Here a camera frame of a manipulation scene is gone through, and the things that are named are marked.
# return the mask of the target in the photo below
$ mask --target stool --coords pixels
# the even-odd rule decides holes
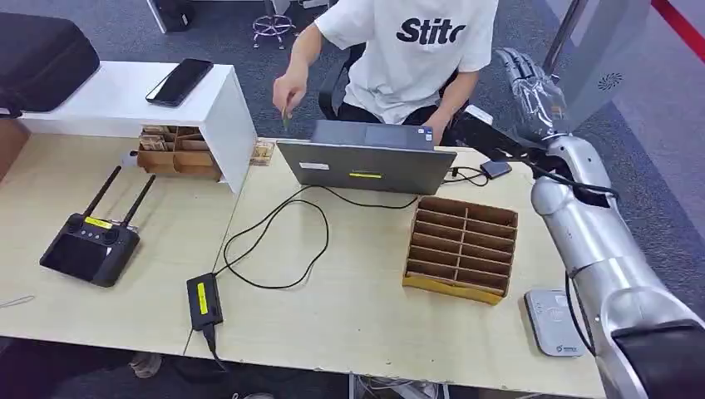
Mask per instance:
[[[296,29],[296,26],[291,21],[291,18],[276,13],[272,0],[264,0],[264,10],[267,15],[263,15],[252,22],[252,30],[254,31],[253,47],[259,48],[257,39],[260,36],[276,36],[279,40],[279,50],[283,50],[284,44],[281,35]]]

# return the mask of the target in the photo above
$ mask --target laptop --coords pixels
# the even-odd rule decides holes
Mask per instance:
[[[420,126],[317,121],[311,141],[277,143],[302,185],[433,195],[455,152],[433,150]]]

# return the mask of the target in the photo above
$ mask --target smartphone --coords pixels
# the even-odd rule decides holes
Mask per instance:
[[[213,62],[186,58],[145,99],[158,106],[179,106],[211,68]]]
[[[548,356],[578,357],[585,353],[562,289],[532,289],[524,295],[534,338]]]

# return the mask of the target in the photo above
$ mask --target yellow sticker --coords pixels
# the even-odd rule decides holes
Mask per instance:
[[[93,224],[94,226],[102,227],[103,229],[111,229],[112,223],[108,223],[104,220],[93,219],[92,217],[86,218],[86,223]]]
[[[205,285],[198,283],[196,287],[199,291],[200,314],[206,314],[208,312],[208,303],[205,301]]]
[[[376,175],[371,173],[351,173],[350,177],[367,177],[368,179],[381,179],[382,175]]]

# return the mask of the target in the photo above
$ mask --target person's hand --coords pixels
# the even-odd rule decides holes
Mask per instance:
[[[446,126],[451,122],[451,118],[441,112],[434,112],[424,126],[433,129],[433,145],[440,145],[443,138],[443,132],[446,131]]]
[[[306,94],[307,80],[307,67],[289,66],[287,72],[274,81],[272,102],[282,115],[286,112],[288,118],[291,118],[293,109]]]

